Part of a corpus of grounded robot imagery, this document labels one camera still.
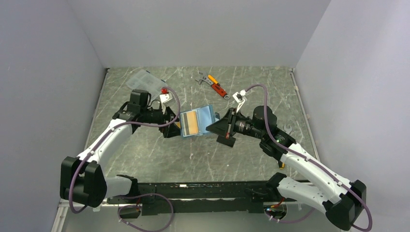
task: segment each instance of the gray marble table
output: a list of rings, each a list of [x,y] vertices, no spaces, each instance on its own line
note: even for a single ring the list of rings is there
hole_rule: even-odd
[[[290,124],[293,127],[291,136],[314,155],[301,106],[285,67],[111,68],[88,145],[104,131],[119,107],[128,101],[131,89],[125,83],[141,69],[149,70],[177,92],[182,111],[211,104],[222,116],[229,107],[236,107],[235,100],[227,101],[209,85],[199,85],[195,81],[198,69],[213,75],[230,95],[251,84],[265,84],[269,91],[268,105],[278,117],[278,126],[283,128],[283,125]],[[262,88],[252,89],[247,98],[241,109],[244,115],[252,114],[256,106],[262,105]],[[158,129],[140,127],[110,159],[106,175],[126,174],[140,182],[197,182],[268,180],[274,173],[282,172],[297,180],[305,179],[288,166],[280,170],[277,162],[259,148],[257,139],[237,134],[235,146],[230,148],[217,143],[216,138],[216,135],[208,134],[164,139]]]

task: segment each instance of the white corner wall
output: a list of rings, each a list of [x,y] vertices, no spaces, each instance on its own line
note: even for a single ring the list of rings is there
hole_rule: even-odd
[[[48,232],[104,68],[65,0],[0,1],[0,231]]]
[[[68,0],[105,67],[295,67],[330,0]]]
[[[409,22],[406,0],[332,0],[296,66],[321,160],[367,185],[373,232],[410,226]]]

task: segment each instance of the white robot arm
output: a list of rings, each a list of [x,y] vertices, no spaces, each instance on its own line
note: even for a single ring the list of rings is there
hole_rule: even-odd
[[[254,109],[252,118],[240,113],[248,90],[235,93],[233,97],[238,102],[238,107],[228,109],[223,118],[206,128],[218,135],[217,142],[232,147],[235,133],[260,139],[260,148],[264,153],[294,168],[314,185],[300,183],[284,174],[276,173],[266,183],[269,194],[275,196],[275,199],[290,198],[310,205],[326,214],[334,225],[343,230],[350,229],[363,209],[371,221],[366,206],[366,186],[359,180],[351,182],[334,173],[305,151],[294,138],[277,128],[277,118],[267,107],[266,96],[264,105]],[[74,201],[97,207],[105,198],[138,195],[135,178],[125,175],[105,178],[104,173],[108,160],[140,125],[154,124],[154,127],[160,127],[165,138],[180,135],[179,127],[174,124],[179,115],[179,101],[177,100],[178,113],[174,114],[165,105],[171,95],[160,96],[159,109],[152,109],[147,105],[148,95],[146,91],[134,90],[130,101],[113,116],[99,138],[76,158],[67,157],[63,161],[61,198],[69,200],[71,204]]]

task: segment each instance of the metal frame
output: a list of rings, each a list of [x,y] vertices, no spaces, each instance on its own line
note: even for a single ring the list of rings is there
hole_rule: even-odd
[[[248,211],[262,213],[265,202],[279,202],[278,195],[260,195],[267,192],[266,181],[229,182],[181,182],[181,183],[138,183],[141,194],[152,192],[167,196],[178,213],[208,213],[228,211]],[[137,199],[113,197],[111,204],[133,204]],[[158,197],[144,197],[143,216],[168,213],[167,202]]]
[[[308,122],[308,118],[307,118],[305,109],[304,109],[304,107],[303,107],[303,103],[302,103],[302,100],[301,100],[301,97],[300,97],[299,89],[298,89],[298,87],[297,87],[296,80],[295,80],[295,77],[294,77],[294,73],[293,73],[293,72],[294,72],[294,68],[289,68],[288,71],[289,71],[289,75],[290,75],[290,77],[291,77],[291,79],[292,79],[292,82],[293,82],[293,84],[294,84],[295,92],[296,92],[297,98],[298,98],[298,100],[299,100],[301,109],[302,109],[302,114],[303,114],[303,117],[304,117],[304,119],[305,119],[305,123],[306,123],[307,130],[308,130],[308,133],[309,133],[310,141],[311,141],[312,146],[313,146],[314,156],[315,156],[315,158],[316,158],[317,160],[320,161],[320,159],[319,159],[319,154],[318,154],[318,151],[317,151],[317,148],[316,148],[316,144],[315,144],[315,142],[314,142],[314,140],[313,140],[313,135],[312,135],[312,132],[311,132],[311,129],[310,129],[310,125],[309,125],[309,122]],[[89,140],[90,140],[90,137],[91,137],[91,131],[92,131],[92,128],[93,128],[94,123],[95,123],[95,117],[96,117],[96,114],[97,114],[98,107],[100,106],[101,97],[102,97],[102,92],[103,92],[104,87],[105,87],[105,84],[106,84],[106,82],[107,82],[108,75],[109,75],[109,68],[106,69],[106,74],[105,74],[104,82],[103,82],[103,84],[102,84],[102,88],[101,88],[101,91],[100,91],[100,96],[99,96],[99,98],[98,98],[97,105],[96,105],[96,108],[95,108],[95,110],[94,110],[94,114],[93,114],[93,118],[92,118],[90,130],[89,130],[89,132],[88,132],[88,136],[87,136],[87,140],[86,140],[84,149],[87,148],[87,144],[89,143]],[[278,203],[278,202],[277,202],[277,201],[276,201],[276,202],[264,202],[265,205],[268,205],[268,204],[276,204],[276,203]],[[299,206],[301,205],[299,202],[291,202],[291,201],[286,202],[285,204],[298,204]],[[121,207],[121,206],[125,206],[125,205],[127,205],[127,204],[126,204],[126,203],[122,203],[122,204],[112,204],[112,203],[108,203],[108,202],[107,202],[107,199],[106,199],[106,200],[104,200],[103,203],[101,204],[101,207]],[[74,203],[74,207],[82,207],[82,206],[83,206],[82,204]],[[55,218],[55,220],[54,220],[54,224],[53,224],[53,227],[52,227],[52,229],[51,229],[51,232],[61,232],[61,231],[62,231],[62,228],[63,228],[63,225],[64,225],[64,221],[65,221],[65,218],[66,218],[68,209],[69,209],[68,201],[67,201],[67,200],[64,200],[64,199],[60,199],[60,202],[59,202],[59,205],[58,205],[58,210],[57,210],[57,213],[56,213],[56,218]]]

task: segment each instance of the purple cable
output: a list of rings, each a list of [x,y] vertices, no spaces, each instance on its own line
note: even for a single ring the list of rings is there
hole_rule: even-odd
[[[123,122],[120,123],[118,125],[115,125],[111,130],[108,130],[102,137],[101,139],[95,144],[95,146],[91,149],[90,152],[88,152],[87,156],[81,161],[80,165],[78,165],[77,169],[74,172],[74,176],[71,179],[71,183],[70,183],[70,190],[68,192],[68,204],[70,206],[71,211],[74,214],[78,214],[81,211],[83,211],[86,208],[86,205],[83,206],[80,210],[76,210],[74,209],[74,205],[73,205],[73,189],[74,189],[74,183],[75,183],[75,179],[77,178],[78,174],[80,173],[81,168],[83,167],[83,165],[85,164],[85,162],[94,154],[95,150],[97,150],[97,148],[105,141],[105,139],[112,133],[115,131],[115,129],[117,129],[118,127],[127,125],[127,124],[135,124],[135,125],[140,125],[140,126],[147,126],[147,127],[166,127],[171,125],[172,123],[174,123],[178,117],[179,117],[179,113],[181,112],[181,104],[179,102],[179,98],[177,96],[177,94],[175,93],[175,91],[173,89],[171,89],[170,87],[164,87],[167,90],[172,92],[172,95],[175,97],[175,101],[176,104],[178,106],[178,110],[176,113],[176,117],[173,118],[170,122],[165,123],[165,124],[161,124],[161,125],[157,125],[157,124],[149,124],[149,123],[141,123],[141,122]]]
[[[298,156],[302,157],[303,159],[306,159],[306,156],[305,156],[305,155],[303,155],[303,154],[301,154],[301,153],[299,153],[299,152],[297,152],[297,151],[293,151],[292,149],[289,149],[289,148],[285,147],[284,145],[282,145],[282,144],[280,144],[279,142],[277,142],[276,139],[273,137],[273,135],[272,135],[272,133],[271,133],[271,131],[270,131],[270,129],[269,129],[269,123],[268,123],[268,117],[267,117],[268,90],[267,90],[266,86],[263,85],[263,84],[254,84],[254,85],[249,86],[247,89],[245,89],[245,91],[248,92],[251,88],[254,88],[254,87],[257,87],[257,86],[262,87],[262,88],[264,89],[264,95],[265,95],[265,97],[264,97],[265,127],[266,127],[266,130],[267,130],[267,132],[268,132],[268,135],[269,135],[270,139],[271,139],[277,146],[279,146],[280,148],[285,149],[285,150],[287,150],[287,151],[289,151],[289,152],[292,152],[292,153],[294,153],[295,155],[298,155]],[[334,181],[336,181],[337,183],[339,182],[339,179],[337,179],[335,176],[333,176],[326,168],[324,168],[324,167],[323,167],[322,165],[320,165],[318,162],[314,161],[313,159],[309,159],[308,161],[310,161],[311,163],[313,163],[314,165],[316,165],[317,167],[319,167],[322,171],[324,171],[326,174],[328,174]],[[372,218],[372,216],[371,216],[371,213],[370,213],[370,210],[369,210],[368,206],[366,205],[366,203],[365,203],[355,192],[353,192],[353,190],[351,190],[350,188],[348,188],[348,187],[347,187],[346,185],[344,185],[344,184],[342,184],[342,187],[343,187],[344,189],[346,189],[351,195],[353,195],[353,196],[360,202],[360,204],[363,205],[363,208],[366,210],[366,213],[367,213],[367,216],[368,216],[369,225],[368,225],[367,228],[363,229],[363,228],[360,228],[360,227],[355,226],[355,225],[352,225],[352,226],[353,226],[354,228],[360,230],[360,231],[364,231],[364,232],[370,231],[370,230],[372,229],[372,226],[373,226],[373,218]]]
[[[139,230],[139,231],[142,231],[142,232],[161,232],[161,231],[165,230],[169,225],[171,225],[171,222],[172,222],[172,220],[174,219],[174,216],[175,216],[175,214],[174,214],[174,208],[172,207],[172,203],[169,201],[168,198],[166,198],[166,197],[164,197],[164,196],[162,196],[161,194],[158,194],[158,193],[147,193],[147,194],[142,194],[142,195],[135,196],[135,197],[122,197],[122,198],[124,198],[124,199],[135,199],[135,198],[139,198],[139,197],[152,196],[152,195],[155,195],[155,196],[159,196],[159,197],[164,198],[164,199],[168,202],[169,206],[171,207],[171,217],[169,218],[169,221],[167,222],[167,224],[166,224],[164,227],[162,227],[161,229],[156,230],[156,231],[147,231],[147,230],[144,230],[144,229],[142,229],[142,228],[139,228],[138,226],[133,225],[133,224],[131,224],[131,223],[125,221],[124,219],[122,219],[121,216],[119,215],[119,213],[121,212],[121,210],[122,210],[122,209],[125,209],[125,208],[138,208],[138,206],[135,206],[135,205],[126,205],[126,206],[121,207],[121,208],[118,210],[118,218],[119,218],[119,221],[121,221],[121,222],[127,224],[128,226],[131,226],[131,227],[134,228],[134,229],[137,229],[137,230]]]
[[[283,223],[283,224],[298,223],[298,222],[301,222],[301,221],[305,220],[306,218],[308,218],[313,213],[313,211],[315,211],[315,209],[311,209],[306,215],[304,215],[303,217],[301,217],[299,219],[293,220],[293,221],[282,221],[282,220],[276,219],[274,217],[272,219],[275,220],[277,223]],[[271,216],[269,214],[267,214],[266,212],[265,212],[265,214],[270,219]]]

